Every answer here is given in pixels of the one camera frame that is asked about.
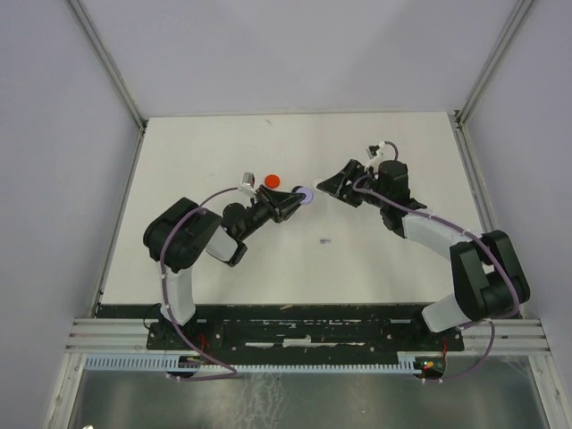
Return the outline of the red charging case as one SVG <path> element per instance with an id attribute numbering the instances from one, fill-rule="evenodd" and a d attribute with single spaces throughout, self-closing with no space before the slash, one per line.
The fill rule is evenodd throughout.
<path id="1" fill-rule="evenodd" d="M 268 174 L 265 177 L 264 185 L 269 189 L 277 189 L 281 185 L 281 179 L 276 174 Z"/>

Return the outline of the purple charging case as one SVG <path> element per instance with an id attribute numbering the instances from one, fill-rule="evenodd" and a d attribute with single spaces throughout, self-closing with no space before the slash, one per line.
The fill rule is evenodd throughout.
<path id="1" fill-rule="evenodd" d="M 314 200 L 314 192 L 307 187 L 299 187 L 295 190 L 295 192 L 302 196 L 302 199 L 299 202 L 302 206 L 309 205 Z"/>

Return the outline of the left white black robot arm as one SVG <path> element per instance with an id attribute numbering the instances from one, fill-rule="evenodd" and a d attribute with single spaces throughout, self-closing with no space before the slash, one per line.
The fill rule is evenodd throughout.
<path id="1" fill-rule="evenodd" d="M 261 186 L 251 192 L 249 206 L 227 205 L 217 214 L 203 204 L 181 198 L 145 230 L 143 244 L 157 262 L 161 281 L 161 314 L 170 321 L 166 336 L 177 348 L 192 346 L 198 328 L 192 269 L 203 253 L 234 267 L 246 254 L 245 240 L 266 223 L 283 223 L 313 201 L 312 190 L 297 186 L 290 192 Z"/>

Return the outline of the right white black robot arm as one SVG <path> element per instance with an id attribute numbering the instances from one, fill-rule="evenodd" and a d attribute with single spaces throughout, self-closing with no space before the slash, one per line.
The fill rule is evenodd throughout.
<path id="1" fill-rule="evenodd" d="M 351 159 L 316 187 L 350 206 L 377 207 L 389 231 L 450 262 L 453 292 L 424 307 L 421 321 L 409 329 L 418 348 L 431 349 L 450 328 L 512 317 L 530 299 L 530 287 L 509 235 L 495 230 L 477 236 L 433 213 L 412 197 L 408 167 L 401 161 L 383 161 L 373 167 Z"/>

